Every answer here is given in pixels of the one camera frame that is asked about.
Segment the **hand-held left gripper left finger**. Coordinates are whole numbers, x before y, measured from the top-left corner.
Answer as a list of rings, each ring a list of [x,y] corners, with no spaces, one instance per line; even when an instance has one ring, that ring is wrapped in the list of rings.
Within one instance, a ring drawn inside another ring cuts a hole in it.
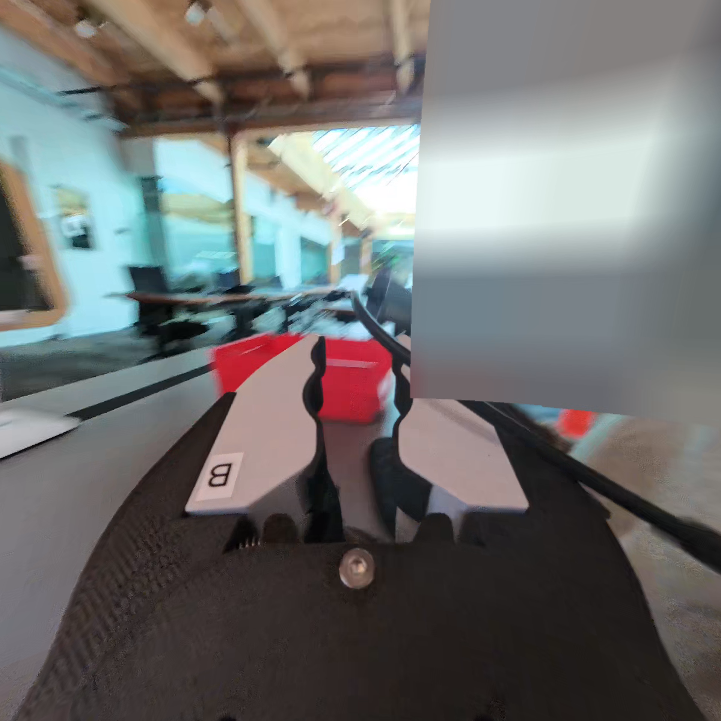
[[[305,542],[344,541],[320,419],[326,350],[325,337],[305,335],[231,394],[187,516],[241,516],[258,531],[287,516]]]

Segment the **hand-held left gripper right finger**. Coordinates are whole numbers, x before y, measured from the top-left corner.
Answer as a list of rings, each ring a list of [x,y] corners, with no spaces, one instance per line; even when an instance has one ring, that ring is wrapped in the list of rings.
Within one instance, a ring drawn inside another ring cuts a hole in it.
[[[529,501],[495,428],[459,401],[412,399],[410,369],[399,361],[392,369],[393,457],[430,486],[419,505],[397,502],[395,541],[410,542],[427,515],[447,516],[457,538],[473,513],[526,513]]]

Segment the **long wooden office desk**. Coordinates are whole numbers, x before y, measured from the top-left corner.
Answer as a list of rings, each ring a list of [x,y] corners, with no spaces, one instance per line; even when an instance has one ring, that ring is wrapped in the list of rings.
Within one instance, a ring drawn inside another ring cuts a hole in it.
[[[252,334],[253,322],[272,309],[281,310],[283,324],[289,317],[320,303],[322,306],[347,299],[349,291],[333,287],[315,287],[295,291],[250,291],[248,293],[169,293],[139,294],[134,291],[108,293],[108,299],[177,303],[179,312],[194,315],[201,311],[222,311],[234,320],[234,337]]]

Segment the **black flat panel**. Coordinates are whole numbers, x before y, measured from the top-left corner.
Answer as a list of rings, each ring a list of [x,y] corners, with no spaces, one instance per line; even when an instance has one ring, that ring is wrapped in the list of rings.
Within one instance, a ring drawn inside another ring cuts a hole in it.
[[[1,313],[50,311],[49,297],[39,272],[31,270],[23,228],[12,201],[1,189]]]

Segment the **black office chair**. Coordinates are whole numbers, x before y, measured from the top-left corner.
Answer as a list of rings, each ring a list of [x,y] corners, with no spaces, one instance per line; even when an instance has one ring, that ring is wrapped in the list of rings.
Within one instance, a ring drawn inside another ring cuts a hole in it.
[[[169,294],[166,275],[160,266],[130,265],[128,275],[133,290],[139,294]],[[205,335],[210,327],[194,317],[181,317],[177,303],[137,301],[138,319],[135,323],[139,335],[154,342],[154,353],[149,360],[174,356],[191,349],[192,341]]]

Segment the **door glass panel with logo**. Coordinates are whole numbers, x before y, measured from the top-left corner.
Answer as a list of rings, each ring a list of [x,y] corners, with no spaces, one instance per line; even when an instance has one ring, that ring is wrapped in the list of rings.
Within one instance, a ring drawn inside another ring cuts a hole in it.
[[[68,185],[52,186],[60,234],[69,249],[95,249],[95,230],[89,195]]]

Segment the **red plastic bin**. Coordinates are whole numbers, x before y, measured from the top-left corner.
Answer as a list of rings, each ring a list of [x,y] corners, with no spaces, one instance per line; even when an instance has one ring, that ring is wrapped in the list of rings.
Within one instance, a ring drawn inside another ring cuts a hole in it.
[[[303,338],[259,333],[215,347],[210,365],[219,394],[234,392],[259,368]],[[392,358],[374,339],[326,339],[321,419],[369,424],[380,416],[392,388]]]

